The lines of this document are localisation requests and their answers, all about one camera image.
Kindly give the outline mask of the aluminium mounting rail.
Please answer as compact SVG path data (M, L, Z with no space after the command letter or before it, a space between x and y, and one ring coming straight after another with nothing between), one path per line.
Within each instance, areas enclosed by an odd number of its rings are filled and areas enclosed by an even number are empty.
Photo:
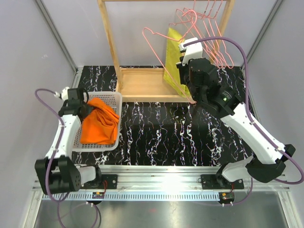
M68 200L91 201L206 201L236 204L236 194L289 192L276 181L260 183L242 178L226 187L211 182L216 167L76 165L74 190Z

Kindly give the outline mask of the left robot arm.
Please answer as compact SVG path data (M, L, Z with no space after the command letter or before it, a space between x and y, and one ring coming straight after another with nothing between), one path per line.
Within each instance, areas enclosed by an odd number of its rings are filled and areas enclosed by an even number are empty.
M58 119L57 132L45 158L35 162L35 171L43 192L47 195L70 193L89 186L101 187L103 177L96 165L77 167L71 160L76 134L84 119L91 113L88 92L83 88L66 87L62 92L52 92L63 105L59 111L53 110L38 95L46 89L37 89L36 98Z

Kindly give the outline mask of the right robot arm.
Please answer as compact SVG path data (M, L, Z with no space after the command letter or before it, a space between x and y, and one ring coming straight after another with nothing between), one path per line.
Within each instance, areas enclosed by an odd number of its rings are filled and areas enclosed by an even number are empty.
M265 138L270 137L270 133L261 133L257 129L263 130L263 127L251 113L246 112L246 104L235 90L218 83L217 68L209 60L180 57L176 67L180 83L188 88L192 99L232 128L254 152L247 159L222 165L215 175L216 184L220 188L227 188L232 182L243 178L253 178L262 183L278 178L285 170L287 160L279 149L292 156L295 147L275 139L269 142Z

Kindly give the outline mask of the white plastic basket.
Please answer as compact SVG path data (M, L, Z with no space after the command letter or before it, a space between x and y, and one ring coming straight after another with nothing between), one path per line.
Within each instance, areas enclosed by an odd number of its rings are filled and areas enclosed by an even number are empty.
M121 114L122 114L122 95L119 92L111 91L99 91L99 92L88 92L89 100L93 98L99 98L105 104L110 106L117 115L119 115L119 122L117 127L117 138L114 144L82 144L80 142L82 134L82 125L78 129L75 140L73 143L74 152L104 152L114 150L119 143L120 125L121 125Z

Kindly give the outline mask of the yellow-green folded trousers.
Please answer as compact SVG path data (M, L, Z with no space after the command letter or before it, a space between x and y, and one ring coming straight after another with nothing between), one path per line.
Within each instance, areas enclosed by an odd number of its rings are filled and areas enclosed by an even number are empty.
M185 85L180 83L179 69L176 67L176 64L180 62L180 57L182 56L179 50L179 44L184 40L180 41L182 35L173 28L168 29L167 36L169 38L167 39L166 45L166 70L164 70L163 79L178 95L186 98L190 96L190 92Z

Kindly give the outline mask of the wooden clothes rack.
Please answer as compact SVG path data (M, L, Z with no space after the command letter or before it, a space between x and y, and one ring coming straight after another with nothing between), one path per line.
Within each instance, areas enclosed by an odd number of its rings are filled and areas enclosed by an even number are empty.
M194 0L188 2L186 6L191 7ZM158 32L167 36L169 23L164 23L164 5L160 0L152 1L150 6L135 10L133 6L127 7L127 12L131 14L131 19L122 24L122 32L113 34L109 15L106 8L106 1L98 1L99 11L102 17L105 33L107 36L114 69L117 76L116 91L122 94L124 102L183 102L186 98L181 97L163 79L164 68L158 61L147 41L143 37L144 27L150 28L153 32ZM156 54L165 64L167 39L153 35L149 31L144 32ZM188 46L210 40L223 40L223 36L198 38L198 40L185 44ZM217 67L218 73L225 68L234 67L231 55L228 53L228 65L224 68ZM202 54L202 58L210 61L209 57Z

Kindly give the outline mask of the orange trousers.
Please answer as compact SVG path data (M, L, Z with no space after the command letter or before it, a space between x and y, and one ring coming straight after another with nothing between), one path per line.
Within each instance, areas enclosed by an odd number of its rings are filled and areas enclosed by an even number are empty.
M88 104L93 110L83 120L80 142L114 144L118 135L119 115L100 98L95 97Z

